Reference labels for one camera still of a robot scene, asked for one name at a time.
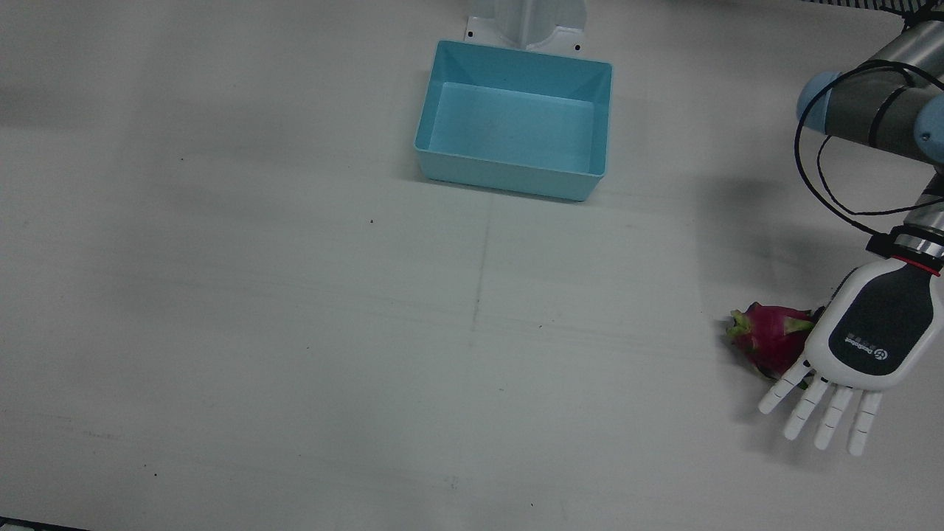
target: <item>black cable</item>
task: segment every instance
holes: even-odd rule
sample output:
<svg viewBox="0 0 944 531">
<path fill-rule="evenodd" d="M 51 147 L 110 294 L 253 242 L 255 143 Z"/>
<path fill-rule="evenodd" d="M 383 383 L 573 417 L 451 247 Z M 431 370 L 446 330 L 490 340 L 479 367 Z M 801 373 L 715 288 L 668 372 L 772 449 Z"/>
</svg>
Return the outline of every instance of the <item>black cable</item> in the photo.
<svg viewBox="0 0 944 531">
<path fill-rule="evenodd" d="M 927 207 L 927 206 L 931 206 L 931 205 L 936 205 L 937 203 L 944 202 L 944 197 L 941 197 L 941 198 L 939 198 L 939 199 L 934 199 L 933 201 L 926 201 L 926 202 L 923 202 L 923 203 L 920 203 L 920 204 L 917 204 L 917 205 L 911 205 L 911 206 L 907 206 L 907 207 L 900 207 L 900 208 L 897 208 L 897 209 L 878 210 L 878 211 L 853 211 L 853 210 L 850 210 L 849 207 L 847 207 L 846 205 L 842 204 L 842 203 L 839 201 L 839 199 L 837 199 L 837 198 L 835 197 L 835 195 L 833 195 L 833 190 L 830 189 L 829 184 L 826 183 L 826 176 L 823 175 L 823 168 L 822 168 L 822 165 L 821 165 L 821 163 L 820 163 L 820 159 L 822 158 L 822 154 L 823 154 L 823 148 L 826 147 L 826 144 L 827 144 L 827 143 L 830 141 L 830 139 L 832 139 L 832 138 L 833 138 L 833 135 L 827 135 L 826 138 L 823 140 L 823 143 L 822 143 L 821 145 L 819 145 L 819 151 L 817 152 L 817 172 L 819 173 L 819 182 L 822 183 L 822 185 L 823 185 L 823 190 L 826 190 L 826 193 L 829 195 L 829 198 L 833 200 L 833 203 L 835 203 L 835 205 L 836 205 L 837 207 L 839 207 L 840 209 L 842 209 L 842 211 L 845 212 L 846 214 L 849 214 L 849 215 L 889 215 L 889 214 L 900 214 L 900 213 L 902 213 L 902 212 L 910 212 L 910 211 L 913 211 L 913 210 L 916 210 L 916 209 L 919 209 L 919 208 L 923 208 L 923 207 Z"/>
<path fill-rule="evenodd" d="M 930 84 L 936 86 L 936 87 L 937 87 L 938 89 L 940 89 L 941 91 L 944 91 L 944 83 L 942 83 L 939 79 L 937 79 L 936 77 L 932 76 L 931 74 L 928 74 L 928 73 L 925 72 L 924 70 L 918 68 L 917 66 L 912 66 L 912 65 L 910 65 L 910 64 L 908 64 L 908 63 L 906 63 L 906 62 L 899 62 L 899 61 L 893 61 L 893 60 L 869 60 L 869 61 L 866 61 L 866 62 L 862 63 L 861 65 L 859 65 L 859 66 L 853 68 L 853 69 L 850 70 L 849 72 L 846 72 L 845 74 L 842 74 L 842 75 L 840 75 L 839 77 L 837 77 L 836 79 L 830 81 L 829 83 L 826 84 L 825 87 L 823 87 L 822 89 L 820 89 L 819 92 L 817 92 L 817 93 L 813 96 L 812 99 L 810 99 L 809 103 L 806 104 L 806 108 L 803 109 L 803 112 L 802 112 L 801 115 L 800 115 L 800 120 L 799 120 L 799 123 L 797 124 L 797 132 L 796 132 L 796 134 L 795 134 L 794 137 L 793 137 L 793 158 L 794 158 L 794 161 L 795 161 L 796 164 L 797 164 L 797 171 L 800 173 L 800 178 L 803 180 L 803 184 L 806 185 L 806 188 L 810 191 L 810 193 L 813 194 L 813 196 L 814 196 L 824 207 L 826 207 L 830 212 L 832 212 L 833 214 L 835 214 L 837 217 L 839 217 L 840 219 L 842 219 L 842 220 L 845 221 L 846 223 L 849 223 L 850 225 L 852 225 L 853 227 L 855 227 L 855 228 L 858 229 L 859 231 L 865 232 L 865 233 L 867 233 L 867 234 L 871 234 L 871 235 L 873 235 L 873 236 L 880 234 L 880 232 L 874 230 L 872 227 L 869 227 L 868 225 L 862 224 L 862 223 L 860 223 L 860 222 L 858 222 L 858 221 L 856 221 L 856 220 L 854 220 L 854 219 L 848 217 L 847 215 L 843 214 L 843 213 L 842 213 L 839 209 L 837 209 L 832 203 L 830 203 L 830 201 L 826 200 L 826 197 L 824 197 L 824 196 L 819 192 L 819 190 L 817 190 L 816 186 L 813 185 L 813 182 L 810 181 L 810 178 L 809 178 L 808 175 L 806 175 L 806 170 L 805 170 L 805 168 L 803 167 L 803 160 L 802 160 L 801 150 L 800 150 L 800 139 L 801 139 L 801 136 L 802 136 L 802 133 L 803 133 L 803 127 L 804 127 L 805 124 L 806 124 L 806 119 L 807 119 L 807 117 L 809 117 L 810 112 L 813 110 L 813 107 L 816 106 L 816 104 L 819 102 L 819 100 L 822 99 L 822 97 L 823 97 L 824 95 L 826 95 L 828 92 L 830 92 L 830 91 L 833 89 L 833 87 L 835 87 L 835 86 L 838 85 L 839 83 L 842 83 L 843 81 L 849 79 L 850 77 L 856 76 L 856 75 L 858 75 L 858 74 L 862 74 L 863 72 L 868 72 L 868 71 L 872 71 L 872 70 L 879 70 L 879 69 L 881 69 L 881 68 L 894 68 L 894 69 L 896 69 L 896 70 L 903 70 L 903 71 L 908 71 L 908 72 L 917 74 L 918 76 L 920 76 L 920 77 L 924 78 L 926 81 L 928 81 Z M 923 206 L 927 206 L 928 204 L 934 204 L 935 202 L 937 202 L 937 201 L 931 201 L 931 202 L 925 203 L 925 204 L 920 204 L 920 205 L 914 205 L 914 206 L 911 206 L 911 207 L 906 207 L 906 208 L 903 209 L 903 210 L 895 209 L 895 212 L 908 212 L 908 211 L 911 211 L 911 210 L 915 210 L 915 209 L 917 209 L 917 208 L 921 208 L 921 207 L 923 207 Z"/>
</svg>

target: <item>white robotic hand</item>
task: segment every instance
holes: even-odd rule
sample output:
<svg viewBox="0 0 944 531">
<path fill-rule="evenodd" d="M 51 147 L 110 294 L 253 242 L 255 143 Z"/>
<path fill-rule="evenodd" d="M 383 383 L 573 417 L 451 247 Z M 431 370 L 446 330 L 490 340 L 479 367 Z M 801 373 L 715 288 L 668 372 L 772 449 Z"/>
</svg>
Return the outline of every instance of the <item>white robotic hand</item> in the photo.
<svg viewBox="0 0 944 531">
<path fill-rule="evenodd" d="M 812 373 L 784 428 L 795 439 L 827 390 L 834 390 L 817 429 L 815 444 L 829 446 L 833 431 L 856 390 L 862 390 L 852 423 L 849 453 L 861 455 L 882 400 L 882 391 L 900 382 L 933 341 L 942 325 L 935 290 L 939 274 L 922 265 L 889 258 L 855 269 L 806 340 L 803 354 L 758 404 L 773 410 Z"/>
</svg>

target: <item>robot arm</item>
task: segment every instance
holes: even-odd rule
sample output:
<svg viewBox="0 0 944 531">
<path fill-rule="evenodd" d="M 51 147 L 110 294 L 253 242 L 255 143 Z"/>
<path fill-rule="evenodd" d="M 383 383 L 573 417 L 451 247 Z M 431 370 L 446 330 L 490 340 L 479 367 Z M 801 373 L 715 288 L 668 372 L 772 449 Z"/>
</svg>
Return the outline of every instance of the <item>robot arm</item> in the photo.
<svg viewBox="0 0 944 531">
<path fill-rule="evenodd" d="M 937 81 L 944 75 L 944 21 L 934 20 L 944 19 L 944 8 L 935 6 L 922 8 L 927 20 L 853 73 L 813 77 L 798 104 L 807 127 L 936 169 L 904 224 L 869 241 L 867 248 L 885 259 L 855 269 L 839 286 L 800 359 L 758 405 L 769 413 L 812 376 L 784 428 L 794 439 L 832 390 L 814 439 L 820 449 L 861 391 L 848 442 L 849 452 L 861 455 L 882 392 L 908 374 L 944 326 L 936 292 L 944 266 L 944 95 Z"/>
</svg>

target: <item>black palm pad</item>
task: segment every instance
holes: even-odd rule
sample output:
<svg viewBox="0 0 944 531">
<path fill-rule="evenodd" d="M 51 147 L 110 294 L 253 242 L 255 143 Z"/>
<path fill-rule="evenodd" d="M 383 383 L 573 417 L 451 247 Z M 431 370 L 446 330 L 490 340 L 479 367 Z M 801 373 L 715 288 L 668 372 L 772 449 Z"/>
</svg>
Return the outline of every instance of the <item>black palm pad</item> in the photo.
<svg viewBox="0 0 944 531">
<path fill-rule="evenodd" d="M 829 337 L 829 348 L 859 372 L 895 371 L 931 326 L 931 273 L 902 267 L 862 287 Z"/>
</svg>

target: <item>blue plastic bin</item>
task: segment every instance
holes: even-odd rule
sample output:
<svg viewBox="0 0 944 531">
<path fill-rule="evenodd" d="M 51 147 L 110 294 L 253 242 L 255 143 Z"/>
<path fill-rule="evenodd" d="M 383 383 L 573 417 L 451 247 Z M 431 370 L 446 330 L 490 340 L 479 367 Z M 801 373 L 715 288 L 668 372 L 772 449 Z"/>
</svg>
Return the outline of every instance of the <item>blue plastic bin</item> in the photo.
<svg viewBox="0 0 944 531">
<path fill-rule="evenodd" d="M 606 170 L 613 66 L 440 41 L 415 147 L 430 179 L 583 201 Z"/>
</svg>

